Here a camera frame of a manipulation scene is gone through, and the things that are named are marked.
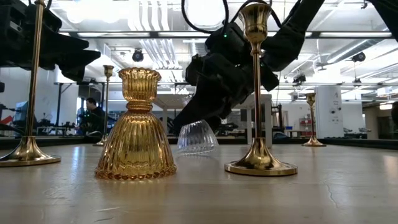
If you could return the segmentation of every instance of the gold candlestick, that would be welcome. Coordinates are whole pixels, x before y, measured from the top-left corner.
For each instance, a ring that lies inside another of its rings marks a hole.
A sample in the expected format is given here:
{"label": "gold candlestick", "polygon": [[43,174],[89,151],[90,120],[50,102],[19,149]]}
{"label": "gold candlestick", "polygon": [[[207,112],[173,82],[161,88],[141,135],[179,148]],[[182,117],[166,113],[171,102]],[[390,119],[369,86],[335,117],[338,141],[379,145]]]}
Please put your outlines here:
{"label": "gold candlestick", "polygon": [[104,65],[104,74],[106,76],[106,101],[105,101],[105,118],[104,118],[104,131],[102,134],[102,138],[99,142],[94,144],[93,146],[104,146],[106,140],[108,140],[108,98],[109,98],[109,78],[111,78],[113,73],[112,65]]}
{"label": "gold candlestick", "polygon": [[95,176],[102,179],[151,179],[176,171],[162,123],[150,112],[160,74],[144,68],[119,72],[128,109],[105,142]]}
{"label": "gold candlestick", "polygon": [[268,150],[266,139],[261,137],[260,53],[261,43],[267,37],[267,20],[271,14],[268,4],[251,4],[239,13],[244,24],[244,36],[251,44],[254,70],[254,119],[256,137],[249,152],[239,161],[224,165],[228,172],[244,175],[281,176],[297,173],[297,166],[278,161]]}
{"label": "gold candlestick", "polygon": [[25,136],[21,138],[19,145],[10,154],[0,158],[0,167],[31,166],[61,161],[61,157],[49,156],[42,152],[37,146],[36,139],[33,136],[36,79],[37,71],[39,70],[40,40],[42,36],[43,10],[45,7],[44,0],[36,0],[35,5],[35,34],[33,42],[32,71],[30,72]]}
{"label": "gold candlestick", "polygon": [[315,137],[315,132],[314,132],[314,124],[315,124],[315,119],[313,117],[313,106],[315,104],[315,93],[307,93],[305,95],[307,99],[307,103],[310,105],[310,112],[311,112],[311,137],[310,140],[306,143],[303,144],[303,146],[307,147],[325,147],[325,144],[322,144],[318,141],[317,137]]}

